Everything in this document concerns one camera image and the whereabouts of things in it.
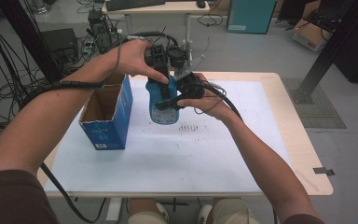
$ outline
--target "cardboard box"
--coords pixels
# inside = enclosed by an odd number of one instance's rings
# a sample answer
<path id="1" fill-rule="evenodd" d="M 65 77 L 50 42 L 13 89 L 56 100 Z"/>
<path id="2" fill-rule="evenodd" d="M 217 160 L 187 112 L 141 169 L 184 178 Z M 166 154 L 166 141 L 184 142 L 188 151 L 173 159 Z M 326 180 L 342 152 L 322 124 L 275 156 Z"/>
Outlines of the cardboard box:
<path id="1" fill-rule="evenodd" d="M 320 1 L 311 2 L 305 5 L 303 18 L 307 18 L 310 13 L 319 7 Z M 301 19 L 295 26 L 293 39 L 308 49 L 316 52 L 321 50 L 332 33 L 325 31 L 308 21 Z"/>
<path id="2" fill-rule="evenodd" d="M 115 74 L 86 102 L 79 124 L 97 150 L 124 149 L 132 108 L 128 76 Z"/>

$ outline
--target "forearm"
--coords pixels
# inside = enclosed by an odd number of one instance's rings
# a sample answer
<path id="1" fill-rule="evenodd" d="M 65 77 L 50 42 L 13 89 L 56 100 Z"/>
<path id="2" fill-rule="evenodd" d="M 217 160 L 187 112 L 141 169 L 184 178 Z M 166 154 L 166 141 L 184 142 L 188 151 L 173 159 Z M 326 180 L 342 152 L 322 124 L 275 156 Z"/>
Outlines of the forearm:
<path id="1" fill-rule="evenodd" d="M 112 59 L 97 57 L 64 80 L 101 82 L 112 72 Z M 59 143 L 92 90 L 48 91 L 33 99 L 0 134 L 0 170 L 33 174 Z"/>
<path id="2" fill-rule="evenodd" d="M 286 162 L 234 113 L 228 113 L 222 121 L 228 127 L 257 185 L 266 194 L 281 221 L 288 216 L 285 206 L 295 205 L 298 213 L 316 216 L 307 192 Z"/>

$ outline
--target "person's left hand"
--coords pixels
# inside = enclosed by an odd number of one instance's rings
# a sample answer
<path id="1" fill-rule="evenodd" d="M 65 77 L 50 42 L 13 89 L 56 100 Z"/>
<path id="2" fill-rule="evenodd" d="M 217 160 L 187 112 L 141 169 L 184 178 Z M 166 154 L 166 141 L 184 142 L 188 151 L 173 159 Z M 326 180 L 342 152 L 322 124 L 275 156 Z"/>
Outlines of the person's left hand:
<path id="1" fill-rule="evenodd" d="M 149 67 L 145 62 L 145 49 L 152 44 L 144 40 L 131 40 L 121 45 L 117 71 L 131 76 L 143 75 L 158 82 L 168 84 L 168 79 L 160 72 Z M 118 47 L 106 53 L 106 56 L 116 59 Z"/>

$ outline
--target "metal pole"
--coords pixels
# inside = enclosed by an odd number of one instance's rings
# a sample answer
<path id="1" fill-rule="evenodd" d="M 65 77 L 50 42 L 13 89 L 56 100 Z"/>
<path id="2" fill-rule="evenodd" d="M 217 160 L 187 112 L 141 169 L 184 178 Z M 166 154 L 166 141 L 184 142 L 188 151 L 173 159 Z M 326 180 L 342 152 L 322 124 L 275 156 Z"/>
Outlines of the metal pole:
<path id="1" fill-rule="evenodd" d="M 335 30 L 331 39 L 327 42 L 298 89 L 291 92 L 296 104 L 312 104 L 313 101 L 310 95 L 322 80 L 341 49 L 348 43 L 348 40 L 354 34 L 357 27 L 358 0 L 353 2 L 351 8 Z"/>

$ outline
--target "blue cardboard box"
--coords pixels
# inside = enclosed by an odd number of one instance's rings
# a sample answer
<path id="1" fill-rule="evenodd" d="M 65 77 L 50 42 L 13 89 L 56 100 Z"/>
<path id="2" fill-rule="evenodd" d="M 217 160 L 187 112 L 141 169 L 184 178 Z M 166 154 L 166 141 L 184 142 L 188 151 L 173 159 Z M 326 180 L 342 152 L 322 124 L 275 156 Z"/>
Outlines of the blue cardboard box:
<path id="1" fill-rule="evenodd" d="M 124 149 L 132 108 L 129 77 L 114 74 L 86 102 L 79 124 L 97 150 Z"/>

